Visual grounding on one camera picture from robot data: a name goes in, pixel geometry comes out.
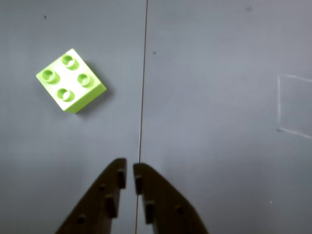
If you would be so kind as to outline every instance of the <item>gray table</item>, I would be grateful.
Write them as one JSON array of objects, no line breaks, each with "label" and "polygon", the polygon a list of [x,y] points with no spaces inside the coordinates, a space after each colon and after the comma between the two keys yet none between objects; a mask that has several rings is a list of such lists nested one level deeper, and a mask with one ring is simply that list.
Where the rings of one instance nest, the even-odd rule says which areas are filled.
[{"label": "gray table", "polygon": [[[54,233],[109,162],[138,161],[145,9],[145,0],[0,1],[0,233]],[[35,76],[71,48],[108,88],[76,115]],[[132,177],[129,167],[112,233],[135,231]]]},{"label": "gray table", "polygon": [[[311,7],[149,0],[140,135],[145,0],[0,1],[0,233],[53,233],[116,157],[134,233],[141,139],[213,234],[310,234]],[[35,78],[72,47],[108,88],[76,115]]]},{"label": "gray table", "polygon": [[312,233],[311,8],[148,2],[141,161],[213,234]]}]

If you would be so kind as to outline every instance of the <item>lego brick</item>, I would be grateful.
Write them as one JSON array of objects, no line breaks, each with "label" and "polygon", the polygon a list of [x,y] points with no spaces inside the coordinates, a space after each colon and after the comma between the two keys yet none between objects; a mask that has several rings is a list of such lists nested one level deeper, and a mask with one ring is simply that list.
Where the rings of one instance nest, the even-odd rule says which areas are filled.
[{"label": "lego brick", "polygon": [[77,113],[106,88],[74,49],[36,75],[60,108]]}]

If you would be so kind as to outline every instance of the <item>dark spot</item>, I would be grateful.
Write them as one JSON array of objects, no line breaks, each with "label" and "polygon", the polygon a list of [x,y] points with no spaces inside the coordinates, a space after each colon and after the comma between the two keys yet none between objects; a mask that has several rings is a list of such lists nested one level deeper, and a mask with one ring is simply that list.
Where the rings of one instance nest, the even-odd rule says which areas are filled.
[{"label": "dark spot", "polygon": [[175,211],[176,211],[178,214],[180,214],[180,215],[184,214],[184,209],[183,209],[183,207],[182,207],[181,205],[177,205],[177,206],[175,207]]},{"label": "dark spot", "polygon": [[253,11],[253,8],[251,6],[246,7],[246,11],[251,12]]},{"label": "dark spot", "polygon": [[79,215],[79,217],[77,218],[77,223],[78,224],[83,224],[86,221],[86,216],[84,214]]},{"label": "dark spot", "polygon": [[99,187],[99,190],[100,190],[101,192],[104,192],[104,191],[106,190],[105,184],[101,184],[100,187]]}]

